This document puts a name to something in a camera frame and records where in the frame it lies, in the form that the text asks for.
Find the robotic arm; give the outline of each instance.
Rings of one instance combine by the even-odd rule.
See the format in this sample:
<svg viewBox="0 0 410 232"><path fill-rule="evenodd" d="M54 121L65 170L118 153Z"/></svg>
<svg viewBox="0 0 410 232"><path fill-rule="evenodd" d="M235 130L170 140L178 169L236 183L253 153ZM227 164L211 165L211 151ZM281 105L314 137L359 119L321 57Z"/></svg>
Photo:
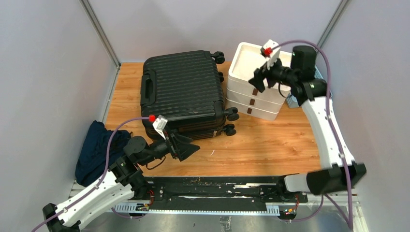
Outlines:
<svg viewBox="0 0 410 232"><path fill-rule="evenodd" d="M295 46L290 67L283 67L279 57L280 47L272 50L278 44L269 40L262 48L261 54L267 62L256 69L254 77L249 80L259 92L265 91L264 80L268 88L279 85L291 87L291 93L296 97L299 106L306 114L319 148L322 169L307 174L283 176L277 187L283 194L293 192L311 192L314 195L347 190L346 173L341 156L344 155L350 173L352 187L366 174L363 163L357 164L347 148L341 135L335 115L332 99L329 99L330 113L326 113L326 88L324 80L315 79L316 51L311 46ZM332 120L340 142L332 133L328 120ZM342 145L344 154L339 153Z"/></svg>
<svg viewBox="0 0 410 232"><path fill-rule="evenodd" d="M148 145L141 136L131 138L124 147L125 154L109 167L105 176L63 203L46 205L43 208L45 219L63 210L63 213L47 223L49 231L78 232L118 203L131 198L141 199L147 192L148 183L139 165L165 158L168 153L174 159L183 161L200 149L190 144L192 139L172 133L166 127L166 122L164 117L159 116L153 123L163 139ZM77 204L67 208L73 202Z"/></svg>

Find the gray floor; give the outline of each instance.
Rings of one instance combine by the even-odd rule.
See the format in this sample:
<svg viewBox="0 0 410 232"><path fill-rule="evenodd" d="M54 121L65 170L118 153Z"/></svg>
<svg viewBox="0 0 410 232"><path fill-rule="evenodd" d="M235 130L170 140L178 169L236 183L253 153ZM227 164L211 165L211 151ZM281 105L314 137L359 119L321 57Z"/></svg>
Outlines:
<svg viewBox="0 0 410 232"><path fill-rule="evenodd" d="M298 208L298 217L311 215L317 207ZM105 213L89 224L97 232L348 232L334 206L324 206L308 221L287 224L277 217L151 214L141 219L120 218Z"/></svg>

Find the suitcase wheel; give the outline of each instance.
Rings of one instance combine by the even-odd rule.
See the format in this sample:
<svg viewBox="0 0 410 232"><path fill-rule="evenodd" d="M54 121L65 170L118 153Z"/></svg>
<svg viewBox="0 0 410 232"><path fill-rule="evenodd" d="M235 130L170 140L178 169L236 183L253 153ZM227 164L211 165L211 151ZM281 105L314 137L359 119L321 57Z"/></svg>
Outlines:
<svg viewBox="0 0 410 232"><path fill-rule="evenodd" d="M219 75L219 80L222 83L223 80L225 80L225 78L223 78L223 72L218 72L218 75Z"/></svg>
<svg viewBox="0 0 410 232"><path fill-rule="evenodd" d="M225 56L223 52L215 52L214 54L211 54L211 57L215 59L215 63L217 64L222 64L225 62Z"/></svg>
<svg viewBox="0 0 410 232"><path fill-rule="evenodd" d="M234 124L227 124L223 127L223 131L225 132L226 136L232 136L236 134L236 130L234 128Z"/></svg>
<svg viewBox="0 0 410 232"><path fill-rule="evenodd" d="M239 119L238 108L231 107L224 111L229 121L236 121Z"/></svg>

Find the wood grain surface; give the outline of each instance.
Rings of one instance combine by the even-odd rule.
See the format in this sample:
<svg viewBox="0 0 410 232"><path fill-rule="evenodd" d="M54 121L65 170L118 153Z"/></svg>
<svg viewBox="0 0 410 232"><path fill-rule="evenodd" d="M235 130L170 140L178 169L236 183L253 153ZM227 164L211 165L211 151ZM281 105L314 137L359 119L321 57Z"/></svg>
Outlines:
<svg viewBox="0 0 410 232"><path fill-rule="evenodd" d="M224 73L226 89L230 62L218 66ZM123 121L141 115L140 87L142 63L123 63L106 127L113 130ZM275 121L267 121L240 113L233 122L234 136L194 141L199 151L183 162L167 155L165 162L154 170L143 167L145 176L244 176L283 175L320 169L318 148L310 124L301 108L289 109L284 103ZM141 121L124 125L122 130L134 136L145 133ZM153 167L159 160L149 164Z"/></svg>

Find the suitcase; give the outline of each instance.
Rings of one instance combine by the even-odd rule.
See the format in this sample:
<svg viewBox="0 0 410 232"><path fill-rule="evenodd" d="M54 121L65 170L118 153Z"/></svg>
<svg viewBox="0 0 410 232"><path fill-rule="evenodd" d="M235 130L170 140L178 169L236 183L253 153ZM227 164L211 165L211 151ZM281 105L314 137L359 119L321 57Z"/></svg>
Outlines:
<svg viewBox="0 0 410 232"><path fill-rule="evenodd" d="M225 61L222 52L191 51L151 57L143 67L141 116L162 115L174 132L194 140L212 138L223 131L236 133L226 119L239 119L238 109L225 109L222 72L216 64ZM147 135L160 135L152 123L143 120Z"/></svg>

